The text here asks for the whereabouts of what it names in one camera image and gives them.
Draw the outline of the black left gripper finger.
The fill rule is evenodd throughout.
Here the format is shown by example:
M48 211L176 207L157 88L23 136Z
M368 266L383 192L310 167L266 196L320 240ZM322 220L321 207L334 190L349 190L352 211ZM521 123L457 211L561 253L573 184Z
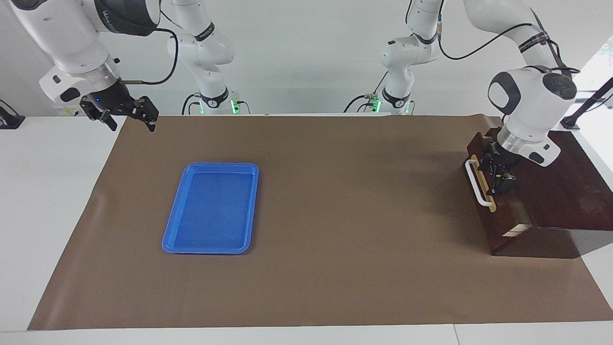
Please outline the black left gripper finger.
M493 176L493 195L503 195L515 187L517 179L512 174L495 174Z

